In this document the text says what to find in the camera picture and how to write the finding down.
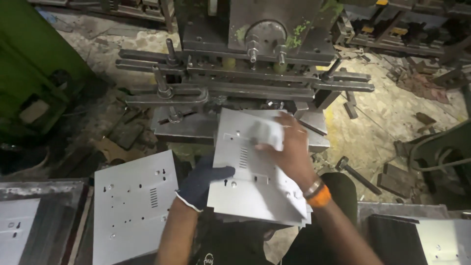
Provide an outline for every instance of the concrete floor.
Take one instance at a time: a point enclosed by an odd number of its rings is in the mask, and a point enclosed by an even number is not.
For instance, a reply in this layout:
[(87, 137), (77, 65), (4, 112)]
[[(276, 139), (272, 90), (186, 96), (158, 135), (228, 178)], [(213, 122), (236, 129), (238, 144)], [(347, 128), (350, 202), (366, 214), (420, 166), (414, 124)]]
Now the concrete floor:
[[(87, 61), (97, 73), (105, 72), (116, 81), (117, 87), (128, 87), (132, 84), (149, 83), (152, 74), (116, 69), (114, 62), (118, 59), (119, 48), (168, 52), (165, 39), (171, 38), (174, 46), (179, 49), (178, 34), (165, 31), (141, 31), (136, 38), (122, 36), (99, 35), (97, 38), (106, 40), (108, 44), (100, 44), (96, 38), (86, 39), (80, 33), (59, 32), (70, 45)], [(331, 147), (313, 156), (313, 166), (320, 170), (327, 166), (333, 168), (342, 156), (350, 158), (349, 164), (365, 178), (376, 184), (377, 175), (382, 171), (383, 164), (392, 164), (407, 170), (406, 161), (396, 157), (393, 142), (396, 140), (410, 141), (421, 136), (417, 129), (422, 124), (414, 117), (415, 113), (423, 112), (437, 120), (437, 131), (446, 130), (467, 119), (463, 96), (460, 92), (448, 94), (451, 104), (418, 98), (410, 92), (398, 88), (386, 77), (387, 70), (380, 65), (365, 64), (364, 60), (346, 60), (341, 67), (350, 72), (370, 74), (371, 83), (376, 87), (372, 93), (356, 93), (358, 118), (350, 120), (343, 103), (347, 100), (342, 95), (324, 111), (328, 129), (327, 138)], [(194, 154), (206, 153), (207, 146), (170, 144), (183, 160), (193, 160)], [(383, 190), (377, 196), (353, 179), (357, 187), (357, 198), (363, 201), (395, 202), (395, 195)], [(296, 236), (296, 227), (277, 231), (275, 236), (266, 243), (267, 258), (277, 263)]]

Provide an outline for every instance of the yellow part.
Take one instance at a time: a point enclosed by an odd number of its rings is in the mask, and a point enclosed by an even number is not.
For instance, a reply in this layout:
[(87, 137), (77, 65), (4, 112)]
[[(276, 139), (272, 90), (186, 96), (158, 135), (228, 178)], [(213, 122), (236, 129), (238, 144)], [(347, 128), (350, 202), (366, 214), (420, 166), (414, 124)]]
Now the yellow part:
[(368, 32), (368, 33), (372, 33), (373, 30), (374, 28), (368, 27), (368, 26), (363, 26), (363, 28), (361, 29), (361, 31)]
[(396, 27), (392, 28), (392, 30), (391, 30), (392, 33), (397, 33), (399, 35), (405, 35), (405, 34), (407, 34), (407, 31), (408, 30), (405, 29), (405, 28), (396, 28)]

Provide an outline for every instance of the glove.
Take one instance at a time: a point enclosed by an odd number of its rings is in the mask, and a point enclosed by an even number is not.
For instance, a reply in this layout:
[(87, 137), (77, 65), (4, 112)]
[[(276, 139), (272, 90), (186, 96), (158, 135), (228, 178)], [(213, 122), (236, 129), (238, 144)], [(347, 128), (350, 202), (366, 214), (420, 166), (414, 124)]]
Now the glove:
[(214, 154), (202, 157), (176, 191), (177, 197), (197, 212), (202, 212), (208, 204), (209, 184), (236, 173), (236, 169), (231, 166), (213, 168), (213, 160)]

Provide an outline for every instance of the man's right hand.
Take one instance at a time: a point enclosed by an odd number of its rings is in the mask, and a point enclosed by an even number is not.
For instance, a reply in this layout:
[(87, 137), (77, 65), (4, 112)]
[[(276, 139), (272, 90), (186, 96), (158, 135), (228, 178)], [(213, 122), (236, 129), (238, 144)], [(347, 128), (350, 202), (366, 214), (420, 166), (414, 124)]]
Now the man's right hand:
[(311, 165), (308, 134), (293, 116), (285, 112), (280, 111), (280, 116), (275, 120), (284, 129), (283, 151), (277, 151), (269, 144), (258, 144), (255, 148), (267, 152), (276, 165), (305, 192), (319, 178)]

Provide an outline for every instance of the stamped metal sheet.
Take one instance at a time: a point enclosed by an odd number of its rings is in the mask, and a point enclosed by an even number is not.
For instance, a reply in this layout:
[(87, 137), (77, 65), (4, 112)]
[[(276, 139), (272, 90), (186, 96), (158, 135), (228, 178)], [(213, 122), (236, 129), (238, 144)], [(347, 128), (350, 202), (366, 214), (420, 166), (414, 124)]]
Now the stamped metal sheet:
[(301, 224), (307, 218), (302, 192), (254, 148), (256, 142), (282, 150), (282, 126), (269, 119), (222, 109), (213, 166), (233, 166), (235, 175), (211, 183), (208, 206), (226, 215)]
[(156, 251), (177, 189), (171, 150), (95, 172), (93, 265)]
[(0, 264), (18, 265), (40, 199), (0, 202)]

